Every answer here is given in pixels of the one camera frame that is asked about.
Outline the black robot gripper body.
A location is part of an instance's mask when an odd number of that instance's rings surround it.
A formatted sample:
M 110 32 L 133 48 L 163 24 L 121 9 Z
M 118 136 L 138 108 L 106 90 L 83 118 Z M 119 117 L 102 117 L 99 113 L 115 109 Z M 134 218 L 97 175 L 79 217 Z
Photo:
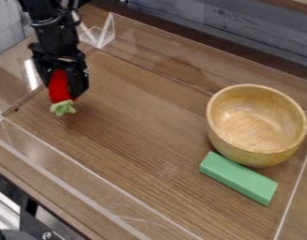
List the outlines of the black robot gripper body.
M 32 42 L 28 45 L 32 52 L 32 62 L 40 74 L 51 74 L 58 68 L 77 68 L 85 71 L 87 67 L 86 54 L 73 48 L 65 52 L 47 52 L 42 49 L 42 45 Z

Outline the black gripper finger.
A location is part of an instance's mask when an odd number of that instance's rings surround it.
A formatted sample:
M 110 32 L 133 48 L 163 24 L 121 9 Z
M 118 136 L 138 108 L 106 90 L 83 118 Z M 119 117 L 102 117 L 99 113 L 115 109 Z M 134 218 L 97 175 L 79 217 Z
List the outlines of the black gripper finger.
M 51 75 L 53 75 L 53 72 L 54 72 L 54 66 L 36 65 L 36 70 L 38 70 L 40 79 L 43 81 L 43 84 L 46 86 L 49 86 L 50 82 L 51 82 Z
M 78 64 L 67 69 L 69 89 L 73 98 L 79 98 L 90 88 L 90 70 Z

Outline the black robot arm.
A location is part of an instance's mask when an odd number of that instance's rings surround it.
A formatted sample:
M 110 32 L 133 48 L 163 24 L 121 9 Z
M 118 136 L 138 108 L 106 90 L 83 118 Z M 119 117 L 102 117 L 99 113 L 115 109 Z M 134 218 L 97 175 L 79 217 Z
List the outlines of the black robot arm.
M 69 91 L 71 98 L 79 98 L 90 88 L 90 72 L 86 54 L 79 50 L 74 7 L 65 7 L 61 0 L 18 0 L 23 11 L 31 17 L 31 27 L 38 41 L 28 45 L 32 62 L 47 87 L 55 79 Z

